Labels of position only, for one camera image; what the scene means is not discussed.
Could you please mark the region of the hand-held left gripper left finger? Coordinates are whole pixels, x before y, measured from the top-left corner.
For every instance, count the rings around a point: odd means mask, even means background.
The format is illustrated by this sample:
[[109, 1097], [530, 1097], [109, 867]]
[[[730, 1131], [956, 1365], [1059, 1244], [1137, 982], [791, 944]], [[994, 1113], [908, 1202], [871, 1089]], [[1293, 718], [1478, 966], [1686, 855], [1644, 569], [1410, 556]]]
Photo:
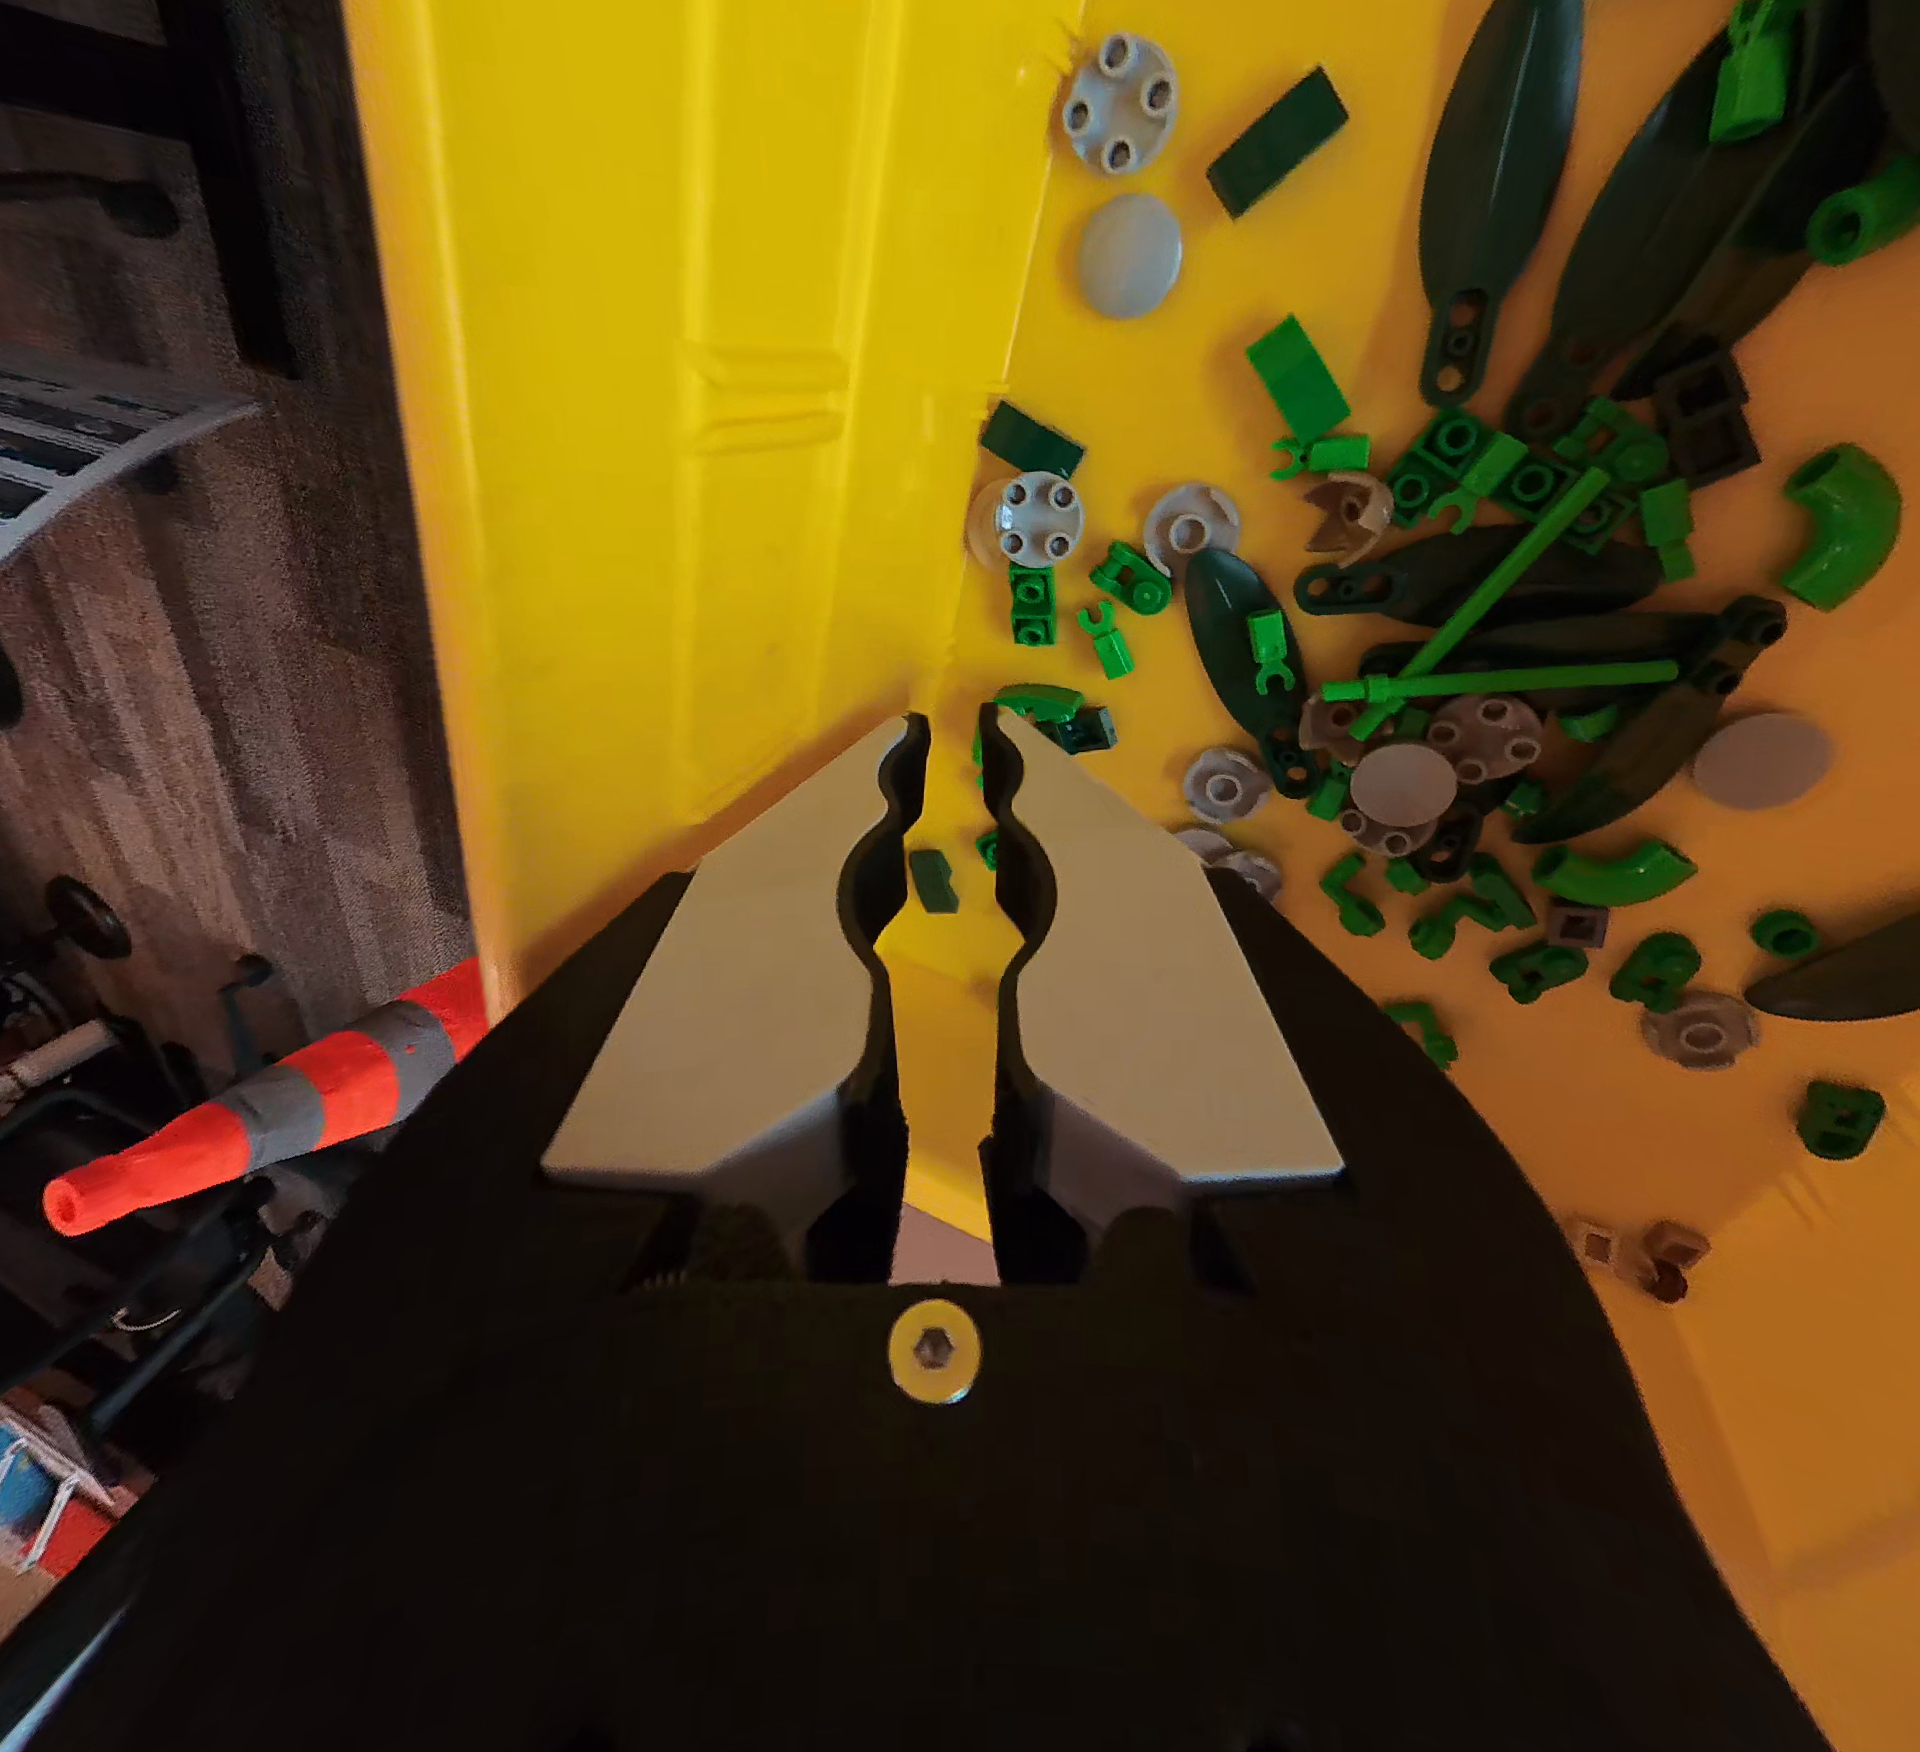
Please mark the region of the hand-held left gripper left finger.
[[908, 1133], [877, 937], [932, 730], [883, 720], [690, 875], [543, 1171], [760, 1212], [819, 1280], [893, 1270]]

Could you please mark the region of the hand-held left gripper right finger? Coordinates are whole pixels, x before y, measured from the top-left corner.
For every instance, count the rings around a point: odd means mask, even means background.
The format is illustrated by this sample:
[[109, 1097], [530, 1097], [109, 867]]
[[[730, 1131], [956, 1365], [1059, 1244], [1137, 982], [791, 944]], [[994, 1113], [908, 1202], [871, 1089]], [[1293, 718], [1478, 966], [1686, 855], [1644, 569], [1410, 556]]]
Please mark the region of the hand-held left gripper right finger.
[[1000, 1282], [1077, 1282], [1129, 1212], [1337, 1183], [1341, 1155], [1222, 901], [1236, 877], [1150, 823], [1041, 730], [976, 716], [998, 984], [980, 1143]]

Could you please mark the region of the long green brick bar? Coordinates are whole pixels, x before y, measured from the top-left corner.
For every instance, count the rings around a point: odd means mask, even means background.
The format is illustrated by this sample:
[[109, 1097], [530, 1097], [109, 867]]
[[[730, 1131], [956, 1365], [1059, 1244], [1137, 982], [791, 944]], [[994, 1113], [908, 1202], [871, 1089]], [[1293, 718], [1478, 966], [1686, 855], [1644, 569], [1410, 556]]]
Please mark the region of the long green brick bar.
[[1642, 659], [1611, 663], [1575, 663], [1541, 667], [1501, 667], [1474, 671], [1426, 671], [1400, 675], [1367, 675], [1331, 681], [1319, 687], [1327, 704], [1355, 704], [1369, 708], [1398, 708], [1414, 700], [1454, 698], [1464, 694], [1531, 694], [1581, 692], [1642, 683], [1672, 683], [1682, 675], [1674, 659]]
[[1456, 645], [1468, 637], [1484, 615], [1527, 575], [1541, 554], [1555, 544], [1567, 526], [1607, 490], [1611, 476], [1593, 466], [1577, 476], [1571, 490], [1545, 512], [1527, 534], [1501, 558], [1486, 579], [1460, 603], [1460, 607], [1428, 637], [1422, 649], [1406, 663], [1402, 673], [1386, 677], [1367, 677], [1363, 685], [1363, 710], [1349, 728], [1355, 742], [1369, 740], [1388, 716], [1398, 710], [1412, 694], [1412, 685], [1434, 673]]

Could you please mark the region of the yellow plastic bin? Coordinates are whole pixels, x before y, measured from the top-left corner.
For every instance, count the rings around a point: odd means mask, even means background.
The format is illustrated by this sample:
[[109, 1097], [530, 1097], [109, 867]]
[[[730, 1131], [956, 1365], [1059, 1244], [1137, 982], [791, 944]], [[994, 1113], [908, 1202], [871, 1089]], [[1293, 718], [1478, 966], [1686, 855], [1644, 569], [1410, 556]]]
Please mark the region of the yellow plastic bin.
[[[904, 712], [918, 839], [962, 905], [893, 923], [906, 1200], [984, 1260], [976, 1143], [1014, 933], [974, 839], [972, 712], [1103, 687], [1087, 573], [1168, 490], [1240, 508], [1277, 593], [1309, 508], [1244, 347], [1299, 319], [1386, 466], [1426, 419], [1420, 202], [1490, 0], [345, 0], [468, 871], [498, 1014], [662, 871]], [[1555, 1216], [1712, 1242], [1674, 1306], [1595, 1284], [1678, 1488], [1835, 1748], [1916, 1748], [1916, 1014], [1765, 1020], [1724, 1071], [1646, 1048], [1609, 974], [1652, 931], [1728, 994], [1749, 923], [1829, 946], [1916, 907], [1916, 236], [1813, 268], [1741, 345], [1763, 464], [1692, 502], [1674, 601], [1769, 593], [1855, 444], [1904, 492], [1886, 565], [1734, 716], [1823, 780], [1759, 812], [1682, 772], [1581, 845], [1696, 875], [1581, 982], [1515, 1004], [1486, 931], [1317, 879], [1331, 827], [1238, 837], [1377, 1000], [1430, 1002]]]

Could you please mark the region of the pile of brick pieces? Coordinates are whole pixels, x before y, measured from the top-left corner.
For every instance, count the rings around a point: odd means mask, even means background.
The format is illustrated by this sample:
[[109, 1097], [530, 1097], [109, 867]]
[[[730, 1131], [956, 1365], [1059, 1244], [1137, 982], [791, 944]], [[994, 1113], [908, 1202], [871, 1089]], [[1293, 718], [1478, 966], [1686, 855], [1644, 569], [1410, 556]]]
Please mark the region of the pile of brick pieces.
[[[1763, 462], [1738, 347], [1813, 270], [1878, 250], [1916, 222], [1916, 0], [1743, 0], [1678, 71], [1589, 206], [1547, 335], [1496, 417], [1474, 411], [1501, 310], [1531, 266], [1575, 135], [1587, 0], [1488, 0], [1432, 129], [1418, 274], [1428, 308], [1424, 421], [1390, 466], [1369, 462], [1351, 403], [1301, 321], [1252, 337], [1246, 369], [1283, 425], [1273, 476], [1315, 506], [1305, 565], [1279, 589], [1250, 565], [1236, 498], [1214, 478], [1156, 498], [1127, 532], [1085, 508], [1085, 450], [1000, 401], [982, 425], [990, 480], [970, 540], [1006, 577], [1021, 657], [1049, 655], [1061, 605], [1111, 683], [1133, 669], [1123, 623], [1188, 615], [1192, 663], [1240, 744], [1188, 760], [1196, 829], [1174, 835], [1222, 907], [1341, 1155], [1337, 1183], [1216, 1200], [1168, 1230], [1190, 1284], [1248, 1290], [1228, 1220], [1265, 1238], [1275, 1198], [1305, 1212], [1373, 1204], [1408, 1256], [1442, 1163], [1507, 1155], [1452, 1089], [1454, 1046], [1426, 1002], [1379, 1012], [1275, 907], [1279, 871], [1224, 829], [1283, 802], [1339, 827], [1319, 889], [1353, 940], [1386, 927], [1353, 887], [1384, 877], [1426, 897], [1412, 952], [1450, 958], [1462, 921], [1521, 933], [1490, 966], [1515, 1004], [1575, 984], [1622, 909], [1666, 903], [1696, 875], [1656, 837], [1609, 857], [1585, 847], [1646, 817], [1692, 774], [1724, 806], [1761, 804], [1785, 770], [1783, 712], [1732, 718], [1728, 700], [1791, 613], [1839, 613], [1916, 536], [1916, 446], [1892, 468], [1827, 444], [1785, 480], [1793, 558], [1722, 601], [1696, 585], [1696, 502]], [[1674, 659], [1672, 683], [1414, 700], [1365, 742], [1363, 710], [1319, 687], [1398, 675], [1585, 470], [1607, 490], [1567, 526], [1436, 673]], [[1113, 714], [1069, 687], [1010, 685], [1000, 706], [1065, 754], [1115, 742]], [[1708, 790], [1720, 772], [1724, 788]]]

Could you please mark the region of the orange traffic cone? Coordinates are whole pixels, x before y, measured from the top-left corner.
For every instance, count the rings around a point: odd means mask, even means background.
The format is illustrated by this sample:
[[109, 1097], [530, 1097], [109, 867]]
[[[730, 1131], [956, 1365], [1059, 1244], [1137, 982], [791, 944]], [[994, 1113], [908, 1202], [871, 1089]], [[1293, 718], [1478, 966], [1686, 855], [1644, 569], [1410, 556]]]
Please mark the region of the orange traffic cone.
[[413, 1115], [490, 1028], [470, 958], [177, 1115], [52, 1177], [42, 1212], [77, 1238], [383, 1131]]

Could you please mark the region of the grey curved panel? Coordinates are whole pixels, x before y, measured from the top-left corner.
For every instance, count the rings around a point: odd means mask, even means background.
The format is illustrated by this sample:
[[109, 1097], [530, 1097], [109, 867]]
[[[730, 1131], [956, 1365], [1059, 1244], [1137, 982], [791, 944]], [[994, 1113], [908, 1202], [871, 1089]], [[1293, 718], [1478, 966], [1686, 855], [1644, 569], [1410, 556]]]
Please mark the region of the grey curved panel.
[[4, 343], [2, 565], [83, 500], [254, 413], [254, 395]]

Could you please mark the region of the black table leg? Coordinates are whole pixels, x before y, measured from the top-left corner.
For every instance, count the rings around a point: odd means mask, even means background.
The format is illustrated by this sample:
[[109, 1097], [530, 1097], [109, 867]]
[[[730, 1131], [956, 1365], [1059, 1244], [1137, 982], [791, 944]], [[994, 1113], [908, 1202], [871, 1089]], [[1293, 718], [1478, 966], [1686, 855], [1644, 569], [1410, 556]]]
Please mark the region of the black table leg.
[[240, 357], [341, 387], [377, 270], [341, 0], [153, 0]]

